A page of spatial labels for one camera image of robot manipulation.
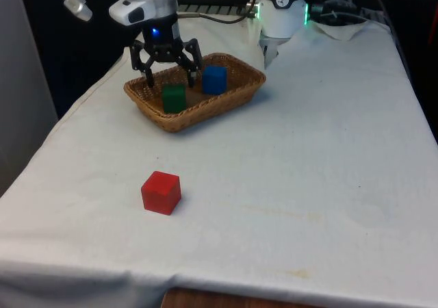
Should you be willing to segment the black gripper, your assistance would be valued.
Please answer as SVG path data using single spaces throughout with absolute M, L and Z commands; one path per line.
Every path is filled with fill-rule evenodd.
M 135 40 L 129 47 L 131 67 L 146 78 L 148 87 L 155 85 L 151 67 L 154 62 L 177 62 L 186 71 L 188 85 L 192 88 L 198 73 L 203 68 L 203 56 L 198 40 L 182 41 L 177 13 L 152 18 L 142 24 L 144 42 Z M 149 59 L 143 62 L 140 52 L 145 50 Z

